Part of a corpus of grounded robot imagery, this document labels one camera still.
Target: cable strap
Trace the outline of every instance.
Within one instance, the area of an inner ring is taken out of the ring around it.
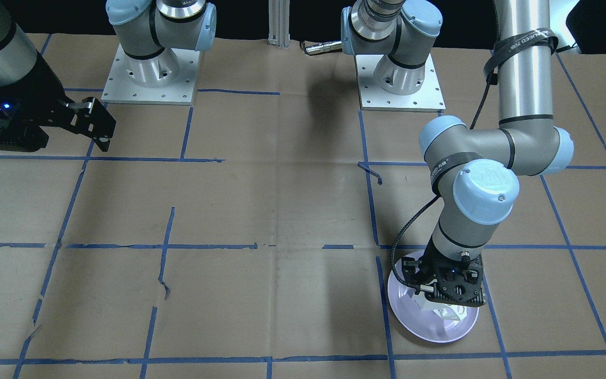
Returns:
[[[558,47],[558,37],[551,29],[537,28],[527,33],[497,41],[493,48],[492,57],[488,60],[485,67],[483,67],[486,81],[492,85],[496,85],[497,74],[495,73],[495,69],[517,53],[527,50],[527,48],[532,46],[548,46],[551,48],[551,54],[553,54],[556,52],[556,47]]]

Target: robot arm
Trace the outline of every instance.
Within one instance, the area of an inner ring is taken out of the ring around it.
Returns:
[[[205,0],[108,0],[106,12],[137,86],[176,81],[181,70],[173,48],[208,51],[214,43],[216,8]]]
[[[33,152],[46,147],[48,135],[41,125],[83,134],[107,151],[116,122],[97,99],[74,103],[65,95],[51,68],[0,3],[0,149]]]
[[[512,210],[517,175],[557,173],[574,153],[569,134],[553,125],[549,3],[497,0],[496,6],[495,54],[510,51],[498,71],[500,129],[469,130],[447,115],[419,135],[432,190],[445,206],[423,256],[405,259],[402,274],[410,284],[428,285],[431,302],[485,303],[481,250]]]
[[[348,55],[380,55],[373,72],[388,93],[418,91],[443,19],[426,0],[357,0],[343,9],[341,42]]]

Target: cable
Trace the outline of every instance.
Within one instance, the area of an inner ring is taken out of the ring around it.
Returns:
[[[483,109],[483,105],[486,103],[486,98],[488,98],[488,91],[490,91],[490,77],[492,74],[488,75],[486,78],[486,89],[483,91],[483,96],[481,97],[481,103],[478,105],[478,109],[476,110],[476,115],[473,117],[473,121],[469,126],[469,130],[472,130],[476,127],[476,122],[478,121],[478,117],[481,115],[481,110]]]
[[[411,219],[406,223],[406,225],[404,225],[403,228],[401,228],[401,231],[399,231],[399,234],[397,234],[397,237],[395,237],[394,243],[392,243],[392,250],[390,251],[390,256],[389,256],[390,257],[390,264],[392,265],[392,273],[394,273],[394,276],[397,278],[397,280],[399,281],[399,283],[403,284],[404,286],[408,286],[410,288],[416,288],[417,290],[419,290],[419,285],[412,285],[412,284],[408,283],[407,281],[403,280],[399,276],[399,273],[397,273],[397,260],[395,259],[395,257],[396,257],[396,251],[397,251],[397,245],[399,244],[399,242],[401,240],[401,237],[406,232],[406,230],[409,228],[409,226],[411,226],[411,224],[417,218],[420,217],[420,214],[423,214],[424,211],[427,211],[427,209],[429,207],[431,207],[431,205],[433,203],[435,203],[440,198],[441,198],[440,195],[436,195],[427,204],[425,204],[425,206],[423,206],[413,217],[411,217]]]

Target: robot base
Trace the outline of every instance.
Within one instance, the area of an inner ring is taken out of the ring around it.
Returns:
[[[178,48],[173,48],[173,51],[180,67],[175,82],[162,87],[146,88],[135,84],[128,77],[125,70],[125,52],[119,45],[109,79],[104,85],[102,101],[120,104],[193,105],[200,52]]]
[[[418,259],[422,251],[407,254],[408,257]],[[397,272],[401,273],[401,260],[397,262]],[[387,295],[390,307],[401,324],[411,333],[425,341],[435,343],[449,343],[457,341],[467,335],[476,325],[479,309],[477,307],[462,307],[461,305],[443,305],[428,302],[431,307],[444,307],[441,310],[428,310],[416,302],[414,289],[402,285],[397,281],[394,272],[390,272],[387,281]]]
[[[361,109],[370,111],[437,112],[446,108],[431,55],[427,57],[425,63],[425,79],[422,86],[416,93],[405,96],[390,94],[378,86],[373,71],[375,71],[381,58],[382,55],[355,56]]]

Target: cardboard surface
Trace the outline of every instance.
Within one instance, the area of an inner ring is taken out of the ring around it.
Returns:
[[[117,38],[47,37],[68,96],[99,96]],[[606,56],[553,57],[574,160],[520,178],[483,253],[491,301],[436,345],[380,279],[433,197],[418,134],[438,115],[360,111],[353,57],[291,45],[216,40],[195,106],[108,105],[108,153],[60,129],[0,152],[0,377],[606,377]],[[490,53],[432,57],[470,124]],[[497,122],[492,87],[477,128]]]

